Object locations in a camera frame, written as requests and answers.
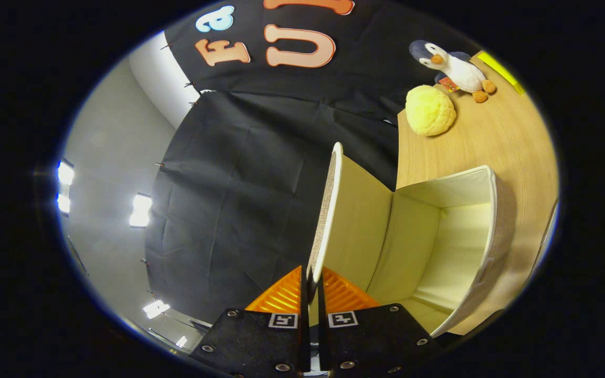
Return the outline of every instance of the white wall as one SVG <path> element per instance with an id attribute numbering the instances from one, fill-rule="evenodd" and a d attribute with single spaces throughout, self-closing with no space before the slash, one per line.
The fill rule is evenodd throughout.
<path id="1" fill-rule="evenodd" d="M 74 165 L 75 177 L 70 215 L 62 222 L 89 280 L 115 311 L 174 342 L 185 335 L 191 347 L 199 339 L 192 329 L 162 315 L 149 320 L 142 310 L 153 302 L 146 267 L 139 261 L 144 229 L 129 225 L 132 199 L 137 192 L 151 194 L 155 163 L 174 133 L 140 88 L 127 58 L 122 60 L 84 103 L 67 139 L 64 156 Z"/>
<path id="2" fill-rule="evenodd" d="M 181 70 L 169 48 L 165 32 L 161 31 L 130 54 L 129 63 L 139 86 L 168 122 L 178 129 L 188 110 L 189 102 L 200 94 Z"/>

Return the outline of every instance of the stuffed penguin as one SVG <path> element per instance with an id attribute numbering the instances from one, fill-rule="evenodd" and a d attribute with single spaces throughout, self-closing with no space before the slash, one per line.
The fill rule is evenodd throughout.
<path id="1" fill-rule="evenodd" d="M 446 52 L 425 40 L 410 43 L 410 54 L 417 62 L 440 71 L 435 82 L 449 77 L 459 89 L 473 94 L 476 102 L 487 100 L 487 93 L 494 93 L 496 86 L 473 63 L 465 52 Z"/>

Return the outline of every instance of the light panel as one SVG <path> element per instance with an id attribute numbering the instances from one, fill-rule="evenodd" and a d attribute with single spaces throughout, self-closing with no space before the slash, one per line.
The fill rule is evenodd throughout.
<path id="1" fill-rule="evenodd" d="M 169 304 L 165 304 L 163 301 L 155 301 L 144 307 L 144 312 L 146 313 L 147 318 L 153 319 L 163 312 L 168 311 L 168 309 L 170 309 Z"/>
<path id="2" fill-rule="evenodd" d="M 63 196 L 62 194 L 57 195 L 57 206 L 63 213 L 69 214 L 70 203 L 71 201 L 66 196 Z"/>
<path id="3" fill-rule="evenodd" d="M 130 226 L 132 227 L 146 227 L 149 224 L 149 214 L 135 212 L 130 215 Z"/>
<path id="4" fill-rule="evenodd" d="M 185 337 L 181 337 L 181 338 L 179 339 L 179 341 L 177 342 L 177 347 L 179 347 L 179 348 L 183 348 L 183 346 L 185 345 L 185 343 L 186 343 L 187 341 L 188 341 L 188 339 L 187 339 L 187 338 L 185 338 Z"/>
<path id="5" fill-rule="evenodd" d="M 71 185 L 74 181 L 74 168 L 61 161 L 60 166 L 57 167 L 57 177 L 63 184 Z"/>
<path id="6" fill-rule="evenodd" d="M 151 208 L 152 204 L 153 204 L 153 200 L 151 200 L 151 197 L 144 196 L 140 193 L 137 193 L 137 195 L 134 196 L 134 201 L 132 201 L 132 206 L 134 206 L 135 212 L 148 211 Z"/>

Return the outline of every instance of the yellow plush ball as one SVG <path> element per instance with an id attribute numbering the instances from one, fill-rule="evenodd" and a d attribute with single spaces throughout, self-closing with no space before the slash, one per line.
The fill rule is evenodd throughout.
<path id="1" fill-rule="evenodd" d="M 419 135 L 433 136 L 447 131 L 456 119 L 450 97 L 432 86 L 418 86 L 405 99 L 408 123 Z"/>

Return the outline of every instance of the storage box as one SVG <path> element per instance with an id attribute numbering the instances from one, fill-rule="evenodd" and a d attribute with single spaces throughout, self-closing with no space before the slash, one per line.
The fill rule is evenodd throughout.
<path id="1" fill-rule="evenodd" d="M 436 337 L 484 299 L 505 247 L 487 165 L 390 191 L 336 143 L 308 274 L 327 266 L 377 302 L 400 303 Z M 317 299 L 310 325 L 318 323 Z"/>

